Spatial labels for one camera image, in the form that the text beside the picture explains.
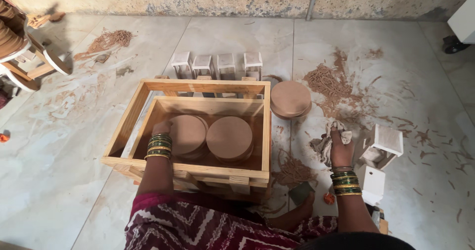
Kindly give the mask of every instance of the woman's arm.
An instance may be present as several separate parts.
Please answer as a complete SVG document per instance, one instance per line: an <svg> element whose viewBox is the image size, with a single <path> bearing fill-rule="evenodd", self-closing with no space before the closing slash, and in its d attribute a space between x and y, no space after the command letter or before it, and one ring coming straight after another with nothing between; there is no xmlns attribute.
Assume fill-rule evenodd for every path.
<svg viewBox="0 0 475 250"><path fill-rule="evenodd" d="M165 121L153 126L152 135L170 133L171 122ZM150 156L139 185L137 195L157 192L161 194L173 193L173 167L171 161L162 156Z"/></svg>
<svg viewBox="0 0 475 250"><path fill-rule="evenodd" d="M332 137L330 158L332 160L333 171L345 171L345 169L338 169L338 167L352 165L354 151L353 141L346 145L343 144L343 142L341 142L340 133L335 127L332 127L330 136ZM338 203L338 231L380 232L371 219L361 195L337 196L336 201Z"/></svg>

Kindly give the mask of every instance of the woman's right hand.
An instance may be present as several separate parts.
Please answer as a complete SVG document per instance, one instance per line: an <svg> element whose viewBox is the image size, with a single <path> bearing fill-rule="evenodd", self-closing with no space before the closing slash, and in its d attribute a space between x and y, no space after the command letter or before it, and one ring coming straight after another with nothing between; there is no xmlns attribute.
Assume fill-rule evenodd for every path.
<svg viewBox="0 0 475 250"><path fill-rule="evenodd" d="M151 135L159 134L159 133L167 133L169 134L171 131L171 121L163 121L161 123L155 124L153 126L153 130L151 132Z"/></svg>
<svg viewBox="0 0 475 250"><path fill-rule="evenodd" d="M332 167L351 166L355 148L353 141L350 141L349 144L343 144L340 132L336 127L332 127L330 136L332 137L332 150L330 151Z"/></svg>

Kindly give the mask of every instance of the woman's left hand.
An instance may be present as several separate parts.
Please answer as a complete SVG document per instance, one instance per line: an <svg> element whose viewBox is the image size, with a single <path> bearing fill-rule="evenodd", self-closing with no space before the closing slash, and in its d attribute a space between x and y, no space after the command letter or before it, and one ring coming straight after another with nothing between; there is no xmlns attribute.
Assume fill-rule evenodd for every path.
<svg viewBox="0 0 475 250"><path fill-rule="evenodd" d="M171 125L172 125L172 122L170 121L163 121L161 123L155 124L151 132L152 136L159 133L169 134L171 131Z"/></svg>

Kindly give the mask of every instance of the metal pipe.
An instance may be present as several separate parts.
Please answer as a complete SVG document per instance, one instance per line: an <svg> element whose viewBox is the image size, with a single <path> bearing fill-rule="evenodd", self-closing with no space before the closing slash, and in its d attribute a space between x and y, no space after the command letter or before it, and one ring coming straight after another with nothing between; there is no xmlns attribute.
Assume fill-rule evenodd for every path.
<svg viewBox="0 0 475 250"><path fill-rule="evenodd" d="M310 0L310 5L308 6L307 17L305 18L305 21L307 22L310 21L314 6L315 6L315 0Z"/></svg>

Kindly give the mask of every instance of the woman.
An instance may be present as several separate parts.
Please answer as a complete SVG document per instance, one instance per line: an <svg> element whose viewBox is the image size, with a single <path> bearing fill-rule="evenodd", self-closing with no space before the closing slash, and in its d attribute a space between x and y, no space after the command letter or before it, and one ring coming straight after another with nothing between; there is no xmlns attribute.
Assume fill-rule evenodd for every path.
<svg viewBox="0 0 475 250"><path fill-rule="evenodd" d="M413 249L379 233L350 168L353 142L344 145L336 128L331 131L331 160L338 218L311 218L313 192L294 210L270 219L205 193L174 192L169 132L170 122L153 127L145 172L125 228L128 250Z"/></svg>

